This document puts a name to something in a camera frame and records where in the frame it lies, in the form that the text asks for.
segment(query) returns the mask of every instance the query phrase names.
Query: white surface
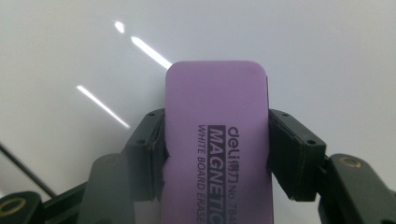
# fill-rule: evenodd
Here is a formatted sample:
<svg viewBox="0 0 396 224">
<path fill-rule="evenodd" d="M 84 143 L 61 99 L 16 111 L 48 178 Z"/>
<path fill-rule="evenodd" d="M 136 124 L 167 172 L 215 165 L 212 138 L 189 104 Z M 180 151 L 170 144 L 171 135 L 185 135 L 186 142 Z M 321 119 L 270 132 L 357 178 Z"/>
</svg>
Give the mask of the white surface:
<svg viewBox="0 0 396 224">
<path fill-rule="evenodd" d="M 58 193 L 85 181 L 96 158 L 119 152 L 164 105 L 166 69 L 135 36 L 170 63 L 260 63 L 271 108 L 320 136 L 328 154 L 370 162 L 396 189 L 395 10 L 392 0 L 1 1 L 0 141 Z M 5 166 L 0 190 L 10 193 Z M 276 223 L 319 223 L 316 204 L 288 201 L 276 181 L 274 207 Z"/>
</svg>

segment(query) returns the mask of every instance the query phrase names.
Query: white background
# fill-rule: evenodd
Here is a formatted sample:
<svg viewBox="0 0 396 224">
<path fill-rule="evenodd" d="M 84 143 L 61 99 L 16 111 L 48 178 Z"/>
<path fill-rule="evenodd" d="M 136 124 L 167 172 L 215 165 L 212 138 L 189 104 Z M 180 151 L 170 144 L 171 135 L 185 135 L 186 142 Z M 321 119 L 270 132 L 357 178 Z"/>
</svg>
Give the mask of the white background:
<svg viewBox="0 0 396 224">
<path fill-rule="evenodd" d="M 164 105 L 166 69 L 136 36 L 171 63 L 258 62 L 271 108 L 320 136 L 328 155 L 361 157 L 396 189 L 395 11 L 393 0 L 3 0 L 0 142 L 57 193 L 86 181 L 96 158 L 120 152 L 143 116 Z M 27 189 L 37 190 L 0 156 L 0 192 Z M 274 180 L 276 224 L 318 224 L 317 206 L 289 201 Z"/>
</svg>

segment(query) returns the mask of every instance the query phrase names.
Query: white light streak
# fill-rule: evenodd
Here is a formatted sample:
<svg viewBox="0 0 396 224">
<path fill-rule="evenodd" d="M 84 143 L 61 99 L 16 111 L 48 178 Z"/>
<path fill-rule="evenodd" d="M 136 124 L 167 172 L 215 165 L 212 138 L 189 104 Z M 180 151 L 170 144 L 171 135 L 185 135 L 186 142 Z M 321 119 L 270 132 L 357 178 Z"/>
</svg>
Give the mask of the white light streak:
<svg viewBox="0 0 396 224">
<path fill-rule="evenodd" d="M 116 23 L 114 23 L 114 26 L 117 28 L 117 30 L 120 33 L 122 33 L 122 34 L 125 33 L 125 25 L 122 22 L 116 21 Z"/>
<path fill-rule="evenodd" d="M 147 53 L 148 56 L 150 56 L 157 63 L 162 65 L 164 68 L 169 69 L 169 67 L 172 65 L 161 54 L 159 54 L 157 51 L 155 51 L 149 45 L 143 42 L 143 40 L 134 36 L 131 36 L 131 39 L 135 45 L 137 45 L 140 49 L 142 49 L 145 53 Z"/>
<path fill-rule="evenodd" d="M 129 125 L 125 123 L 122 119 L 120 119 L 112 110 L 110 110 L 107 106 L 105 106 L 100 100 L 98 100 L 92 93 L 87 91 L 83 86 L 77 86 L 77 89 L 88 96 L 91 100 L 97 103 L 100 107 L 102 107 L 111 117 L 116 119 L 119 123 L 121 123 L 125 128 L 129 129 Z"/>
</svg>

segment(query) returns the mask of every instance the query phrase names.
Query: black cable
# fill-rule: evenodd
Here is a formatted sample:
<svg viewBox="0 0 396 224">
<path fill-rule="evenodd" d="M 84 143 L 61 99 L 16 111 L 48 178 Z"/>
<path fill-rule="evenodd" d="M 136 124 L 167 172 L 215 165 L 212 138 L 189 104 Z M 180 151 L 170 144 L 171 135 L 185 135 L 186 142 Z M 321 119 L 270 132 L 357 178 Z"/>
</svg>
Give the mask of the black cable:
<svg viewBox="0 0 396 224">
<path fill-rule="evenodd" d="M 23 163 L 18 161 L 10 152 L 8 152 L 1 144 L 0 144 L 0 151 L 9 158 L 12 163 L 14 163 L 18 168 L 20 168 L 33 182 L 35 182 L 39 188 L 44 190 L 51 198 L 56 197 L 56 193 L 50 189 L 37 175 L 33 174 L 32 171 L 29 170 Z"/>
</svg>

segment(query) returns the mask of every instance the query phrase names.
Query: purple rectangular object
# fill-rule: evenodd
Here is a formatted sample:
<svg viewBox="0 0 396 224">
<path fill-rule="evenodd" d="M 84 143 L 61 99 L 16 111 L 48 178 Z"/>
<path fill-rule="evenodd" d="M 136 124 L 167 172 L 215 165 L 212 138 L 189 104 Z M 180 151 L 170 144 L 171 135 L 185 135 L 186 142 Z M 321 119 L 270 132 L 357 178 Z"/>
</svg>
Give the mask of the purple rectangular object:
<svg viewBox="0 0 396 224">
<path fill-rule="evenodd" d="M 257 63 L 180 62 L 166 75 L 162 224 L 271 224 L 267 78 Z"/>
</svg>

